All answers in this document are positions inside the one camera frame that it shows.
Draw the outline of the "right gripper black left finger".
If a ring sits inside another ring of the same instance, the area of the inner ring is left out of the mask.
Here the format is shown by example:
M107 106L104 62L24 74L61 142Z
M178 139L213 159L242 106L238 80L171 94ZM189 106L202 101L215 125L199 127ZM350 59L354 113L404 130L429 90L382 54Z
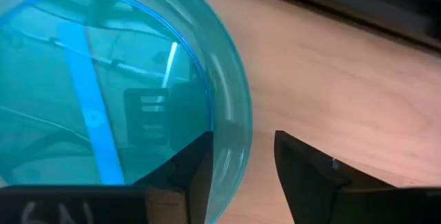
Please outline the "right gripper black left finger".
M214 135L204 132L131 186L1 188L1 224L204 223Z

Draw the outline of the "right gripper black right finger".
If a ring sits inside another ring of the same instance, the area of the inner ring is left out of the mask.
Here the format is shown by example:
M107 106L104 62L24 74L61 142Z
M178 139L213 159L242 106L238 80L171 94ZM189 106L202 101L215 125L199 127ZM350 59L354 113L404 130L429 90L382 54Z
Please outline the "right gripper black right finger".
M278 178L295 224L440 224L439 187L396 187L278 130Z

